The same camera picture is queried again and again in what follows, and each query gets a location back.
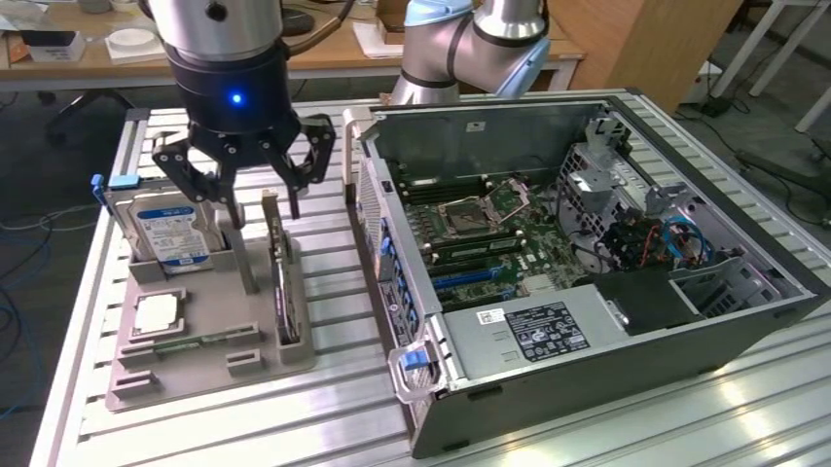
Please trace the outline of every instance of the motherboard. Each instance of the motherboard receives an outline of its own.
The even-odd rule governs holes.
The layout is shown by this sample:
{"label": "motherboard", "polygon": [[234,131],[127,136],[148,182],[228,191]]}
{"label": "motherboard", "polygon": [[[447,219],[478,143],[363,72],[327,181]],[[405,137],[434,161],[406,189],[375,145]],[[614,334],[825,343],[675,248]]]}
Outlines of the motherboard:
{"label": "motherboard", "polygon": [[513,176],[399,187],[445,311],[567,289],[597,267],[574,253],[545,184]]}

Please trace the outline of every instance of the power supply label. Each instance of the power supply label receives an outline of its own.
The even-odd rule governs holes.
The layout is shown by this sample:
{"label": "power supply label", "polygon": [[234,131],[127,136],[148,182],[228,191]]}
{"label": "power supply label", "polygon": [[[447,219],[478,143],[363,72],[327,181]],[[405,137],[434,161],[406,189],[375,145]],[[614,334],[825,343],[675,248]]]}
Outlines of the power supply label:
{"label": "power supply label", "polygon": [[186,266],[208,260],[211,251],[203,233],[194,228],[196,209],[190,206],[138,213],[156,259],[167,266]]}
{"label": "power supply label", "polygon": [[563,302],[506,313],[506,320],[531,362],[590,347]]}

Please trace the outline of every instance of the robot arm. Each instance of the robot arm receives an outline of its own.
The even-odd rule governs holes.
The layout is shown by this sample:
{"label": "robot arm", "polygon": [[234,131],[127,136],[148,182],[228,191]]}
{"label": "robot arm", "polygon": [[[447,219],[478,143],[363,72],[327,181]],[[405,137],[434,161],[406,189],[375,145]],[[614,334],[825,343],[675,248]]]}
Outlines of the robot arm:
{"label": "robot arm", "polygon": [[[291,107],[287,60],[338,29],[355,0],[304,43],[282,39],[275,0],[142,0],[142,9],[166,42],[172,74],[191,120],[188,135],[159,146],[154,160],[188,198],[220,203],[235,228],[243,227],[234,196],[240,168],[270,164],[286,181],[292,217],[298,195],[319,183],[335,142],[326,115],[300,118]],[[311,150],[302,163],[287,152],[300,133]],[[218,163],[204,174],[188,161],[199,149]]]}
{"label": "robot arm", "polygon": [[518,98],[549,57],[546,0],[413,0],[394,104],[459,100],[459,82]]}

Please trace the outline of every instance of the blue expansion slot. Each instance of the blue expansion slot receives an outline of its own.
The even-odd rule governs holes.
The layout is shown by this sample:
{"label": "blue expansion slot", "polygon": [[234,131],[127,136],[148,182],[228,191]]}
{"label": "blue expansion slot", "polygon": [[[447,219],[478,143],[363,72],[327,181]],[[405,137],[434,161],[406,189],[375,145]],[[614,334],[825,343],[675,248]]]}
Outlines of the blue expansion slot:
{"label": "blue expansion slot", "polygon": [[442,277],[433,281],[433,288],[435,290],[443,290],[450,289],[451,287],[458,287],[461,285],[473,284],[475,282],[493,280],[499,276],[502,271],[503,267],[498,266],[495,268],[482,270],[479,272],[471,272],[469,274],[462,274],[455,277]]}

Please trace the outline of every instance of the floor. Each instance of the floor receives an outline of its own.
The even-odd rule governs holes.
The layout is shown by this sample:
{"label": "floor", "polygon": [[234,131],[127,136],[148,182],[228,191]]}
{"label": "floor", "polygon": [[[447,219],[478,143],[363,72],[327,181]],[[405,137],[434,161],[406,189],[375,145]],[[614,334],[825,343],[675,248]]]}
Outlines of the floor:
{"label": "floor", "polygon": [[[747,31],[725,36],[713,55],[717,62],[729,62],[746,37]],[[767,54],[771,47],[773,43],[762,44],[751,64]],[[295,100],[315,101],[374,97],[379,92],[390,91],[394,83],[391,78],[323,80],[310,81],[304,86],[303,83],[292,82],[291,89],[298,93]],[[829,83],[831,70],[794,56],[762,97],[749,98],[742,91],[738,92],[738,96],[751,107],[751,114],[730,111],[718,119],[707,121],[735,148],[754,151],[807,173],[814,173],[826,161],[813,161],[811,154],[815,150],[810,139],[797,133],[793,126],[825,92]],[[164,108],[180,105],[174,89],[127,90],[124,94],[139,107]],[[34,93],[22,93],[14,106],[0,111],[0,127],[4,129],[0,138],[0,221],[20,219],[31,213],[54,212],[94,201],[88,181],[95,173],[110,172],[119,143],[123,111],[112,102],[96,102],[68,124],[67,146],[60,149],[51,148],[43,139],[43,124],[59,106],[70,103],[75,96],[75,92],[60,92],[58,105],[44,107]],[[0,95],[0,101],[8,101],[11,97],[8,94]],[[687,116],[697,115],[690,108],[682,109],[682,112]],[[721,157],[735,163],[731,151],[722,145],[711,129],[701,122],[685,122],[683,125]],[[826,113],[811,132],[817,137],[831,139],[831,112]],[[785,190],[779,183],[758,171],[749,172],[746,176],[785,205]],[[825,211],[825,204],[815,195],[795,189],[793,208],[803,216],[817,217]],[[86,224],[94,220],[94,213],[95,211],[87,210],[68,214],[56,220],[55,227]],[[35,218],[28,217],[20,222],[34,220]],[[806,227],[831,245],[830,232],[815,226]],[[44,235],[46,232],[39,229],[23,233],[0,231],[0,271],[6,271],[30,254]],[[30,389],[36,381],[38,371],[24,340],[11,358],[0,365],[0,406],[4,407],[0,411],[23,403],[18,412],[0,419],[3,465],[19,466],[28,462],[91,235],[92,229],[55,232],[50,238],[48,258],[44,253],[39,253],[27,267],[3,281],[30,324],[43,360],[42,384],[35,391]],[[20,281],[35,273],[32,280]],[[0,349],[10,345],[12,335],[11,330],[0,333]]]}

